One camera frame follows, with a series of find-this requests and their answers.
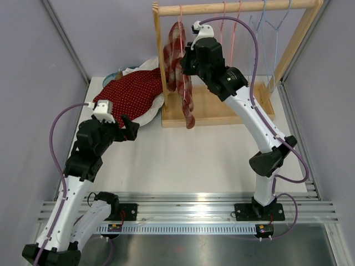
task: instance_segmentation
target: white table surface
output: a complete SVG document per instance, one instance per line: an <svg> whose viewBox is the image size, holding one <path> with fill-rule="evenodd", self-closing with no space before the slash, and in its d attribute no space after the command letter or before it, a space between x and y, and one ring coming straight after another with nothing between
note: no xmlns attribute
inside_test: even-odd
<svg viewBox="0 0 355 266"><path fill-rule="evenodd" d="M94 77L86 101L102 90L104 78ZM290 134L278 92L271 102L274 123ZM90 119L83 108L79 123ZM114 142L103 155L103 165L92 191L141 193L253 192L255 173L249 158L257 145L244 125L199 126L193 129L161 127L161 113L138 130L135 141ZM300 164L290 154L280 174L301 179ZM278 192L307 192L306 185L278 180Z"/></svg>

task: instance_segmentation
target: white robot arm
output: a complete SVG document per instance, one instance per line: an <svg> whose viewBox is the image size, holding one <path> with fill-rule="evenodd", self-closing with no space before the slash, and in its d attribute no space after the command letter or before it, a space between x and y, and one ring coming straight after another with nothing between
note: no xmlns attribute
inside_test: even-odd
<svg viewBox="0 0 355 266"><path fill-rule="evenodd" d="M63 198L61 190L44 231L35 244L23 249L22 256L32 265L77 266L83 247L102 221L121 220L118 196L109 192L95 195L86 214L79 219L77 216L103 164L102 154L114 141L135 140L139 124L122 115L125 128L120 129L111 114L112 103L107 100L88 106L94 109L92 119L79 125L77 140L65 163L66 196Z"/></svg>
<svg viewBox="0 0 355 266"><path fill-rule="evenodd" d="M225 66L222 46L214 38L212 26L201 25L197 21L192 26L197 37L185 47L185 55L181 60L183 73L198 75L207 85L208 89L224 101L244 122L248 131L255 139L259 153L250 159L249 163L256 172L256 189L253 210L258 216L270 211L272 204L276 204L272 192L273 180L283 164L283 160L290 152L262 121L255 107L276 131L278 137L284 139L294 147L297 143L293 136L286 137L270 120L257 100L254 105L250 99L248 82L241 72L233 67Z"/></svg>

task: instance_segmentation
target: gray wall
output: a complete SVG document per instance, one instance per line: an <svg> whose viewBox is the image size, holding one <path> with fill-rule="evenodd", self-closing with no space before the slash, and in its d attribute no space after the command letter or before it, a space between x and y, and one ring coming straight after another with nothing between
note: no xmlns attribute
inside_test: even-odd
<svg viewBox="0 0 355 266"><path fill-rule="evenodd" d="M44 200L58 185L48 136L57 113L83 100L85 84L39 0L0 8L0 264L20 265ZM55 131L63 164L78 110Z"/></svg>
<svg viewBox="0 0 355 266"><path fill-rule="evenodd" d="M50 0L63 27L80 58L89 76L106 76L116 72L120 66L128 67L139 65L145 60L157 56L153 14L151 4L153 0ZM216 3L217 0L184 0L183 4ZM181 1L160 0L160 5L177 5ZM268 19L277 25L286 11L267 12ZM280 29L279 48L277 61L297 27L303 10L290 11L285 23ZM243 13L240 18L248 22L250 15L258 22L261 12ZM196 20L210 18L205 16L184 16L183 23L187 28L187 37L193 41L190 26ZM163 41L177 21L177 17L161 18ZM217 40L220 39L220 22L211 24L216 30ZM232 22L224 23L223 48L225 57L228 57L232 37ZM275 31L265 25L265 49L267 54L268 69L271 73L273 55L275 53ZM238 67L247 74L247 46L248 42L253 49L249 33L241 26L237 29L235 41L235 56L233 66ZM251 54L250 68L252 67L253 53ZM263 53L260 53L258 73L266 74Z"/></svg>
<svg viewBox="0 0 355 266"><path fill-rule="evenodd" d="M355 2L332 1L286 80L325 199L355 259Z"/></svg>

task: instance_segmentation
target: wooden rack base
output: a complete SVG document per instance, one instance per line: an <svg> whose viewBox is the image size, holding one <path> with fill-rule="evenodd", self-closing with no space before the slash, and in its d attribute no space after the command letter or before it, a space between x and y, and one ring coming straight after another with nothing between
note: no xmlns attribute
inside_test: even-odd
<svg viewBox="0 0 355 266"><path fill-rule="evenodd" d="M260 102L261 91L266 89L264 83L255 83L254 95ZM195 117L195 126L214 126L243 124L243 121L232 109L221 102L217 96L210 93L205 85L195 85L192 90L192 98L195 104L192 114ZM163 108L162 124L163 127L185 127L186 121L181 110L180 96L175 92L168 95L169 111ZM264 106L265 112L273 120L275 112L270 101Z"/></svg>

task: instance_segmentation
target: plaid cloth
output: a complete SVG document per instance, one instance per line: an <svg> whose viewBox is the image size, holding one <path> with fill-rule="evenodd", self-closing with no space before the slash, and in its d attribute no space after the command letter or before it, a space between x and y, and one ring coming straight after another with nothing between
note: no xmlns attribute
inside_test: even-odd
<svg viewBox="0 0 355 266"><path fill-rule="evenodd" d="M185 47L186 35L185 28L181 24L182 46ZM168 76L168 89L173 92L177 89L182 101L182 112L186 119L186 128L192 129L195 126L195 118L192 115L194 103L192 101L192 84L189 76L182 74L180 60L182 58L180 48L179 22L176 22L169 32L169 41L164 46L164 67ZM184 80L185 79L185 99L184 99Z"/></svg>

